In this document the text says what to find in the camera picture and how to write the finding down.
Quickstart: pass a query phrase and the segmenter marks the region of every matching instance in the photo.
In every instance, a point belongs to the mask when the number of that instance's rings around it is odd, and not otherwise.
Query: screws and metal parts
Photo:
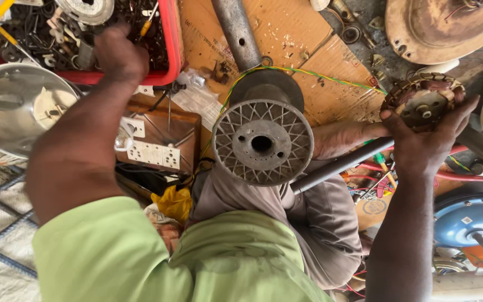
[[[212,0],[215,13],[240,72],[262,64],[262,55],[242,0]]]
[[[342,31],[342,40],[346,44],[353,44],[361,38],[361,30],[359,27],[350,25],[346,26]]]
[[[219,166],[257,186],[286,183],[309,164],[314,137],[294,106],[276,100],[247,100],[231,106],[212,133]]]
[[[96,64],[94,55],[94,34],[91,32],[83,33],[79,44],[79,51],[75,64],[78,68],[91,70]]]
[[[106,22],[115,9],[115,0],[55,0],[71,18],[88,25]]]

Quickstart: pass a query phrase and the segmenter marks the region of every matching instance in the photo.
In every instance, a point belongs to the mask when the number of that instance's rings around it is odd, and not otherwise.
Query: black wire
[[[128,169],[125,169],[125,168],[122,168],[121,166],[125,165],[125,164],[128,164],[128,165],[131,165],[133,167],[141,167],[142,169],[139,169],[139,170],[128,170]],[[177,179],[180,179],[180,177],[178,177],[178,175],[176,173],[162,173],[160,171],[152,171],[152,170],[148,170],[142,166],[138,166],[138,165],[134,165],[134,164],[130,164],[130,163],[118,163],[116,165],[117,168],[121,169],[122,171],[126,171],[126,172],[129,172],[129,173],[152,173],[152,174],[155,174],[155,175],[160,175],[162,177],[172,177],[172,178],[177,178]]]
[[[156,107],[159,105],[159,103],[161,103],[162,100],[165,99],[165,96],[167,96],[168,92],[169,92],[168,90],[165,90],[163,95],[159,98],[159,100],[157,100],[157,102],[154,103],[154,105],[152,105],[149,111],[154,111]]]

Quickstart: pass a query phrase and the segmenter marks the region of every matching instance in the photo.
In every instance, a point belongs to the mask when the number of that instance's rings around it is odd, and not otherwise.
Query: white switch plate
[[[122,122],[130,124],[135,127],[134,137],[144,138],[144,121],[140,119],[132,119],[127,117],[122,117]]]
[[[177,148],[134,140],[134,144],[127,153],[128,159],[134,161],[180,169],[180,149]]]

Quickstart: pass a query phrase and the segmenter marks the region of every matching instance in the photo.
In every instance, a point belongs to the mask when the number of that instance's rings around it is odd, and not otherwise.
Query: man's finger
[[[395,139],[403,138],[414,132],[407,127],[406,123],[394,112],[390,110],[383,110],[379,113],[383,125],[389,130]]]
[[[470,115],[467,115],[462,121],[461,121],[461,124],[459,125],[458,129],[456,130],[456,133],[455,135],[458,136],[462,131],[463,129],[465,129],[465,127],[467,126],[467,124],[469,123],[469,116]]]
[[[366,126],[363,127],[363,136],[365,136],[367,140],[391,135],[392,134],[390,131],[383,125],[382,122],[366,124]]]
[[[461,122],[473,112],[478,105],[479,95],[473,95],[467,98],[461,106],[447,113],[435,131],[455,134],[461,125]]]
[[[124,37],[127,37],[130,34],[131,26],[126,22],[118,22],[117,24],[109,27],[109,29],[120,31]]]

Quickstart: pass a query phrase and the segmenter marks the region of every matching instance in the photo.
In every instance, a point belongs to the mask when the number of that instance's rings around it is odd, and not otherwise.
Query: man's hand
[[[26,192],[41,224],[87,202],[122,195],[113,144],[149,64],[146,50],[126,39],[128,32],[127,24],[117,24],[95,38],[105,76],[34,145]]]
[[[94,54],[108,77],[140,83],[148,74],[149,55],[126,38],[130,30],[127,23],[108,27],[94,38]]]
[[[434,185],[439,166],[478,104],[473,96],[443,117],[433,132],[414,133],[395,113],[380,113],[394,137],[400,185],[367,262],[366,301],[428,301],[432,294]],[[400,249],[396,249],[399,238]]]
[[[414,133],[396,113],[389,110],[380,113],[383,125],[394,137],[394,160],[400,180],[408,176],[435,177],[479,99],[479,95],[474,95],[464,101],[445,115],[433,132]]]
[[[369,121],[336,121],[312,129],[312,134],[314,160],[333,159],[367,140],[390,135],[382,123]]]

